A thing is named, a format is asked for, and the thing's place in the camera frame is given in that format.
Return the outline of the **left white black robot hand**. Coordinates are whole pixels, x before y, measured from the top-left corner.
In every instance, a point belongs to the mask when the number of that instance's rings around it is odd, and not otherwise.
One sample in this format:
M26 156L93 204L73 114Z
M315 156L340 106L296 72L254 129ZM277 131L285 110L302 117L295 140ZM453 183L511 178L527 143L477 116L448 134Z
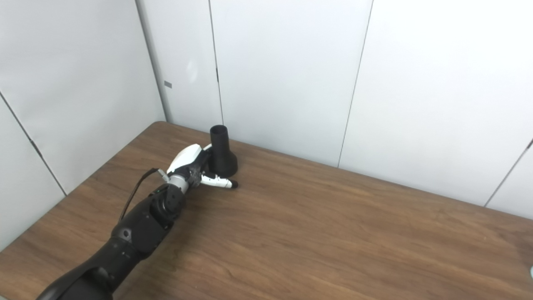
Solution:
M167 169L168 184L179 189L183 194L199 185L211 187L236 189L239 184L230 177L236 172L236 156L230 150L229 145L209 144L202 147L192 144L181 150ZM230 175L221 175L219 171L208 170L209 163L215 166L223 165L221 172L226 173L228 165Z

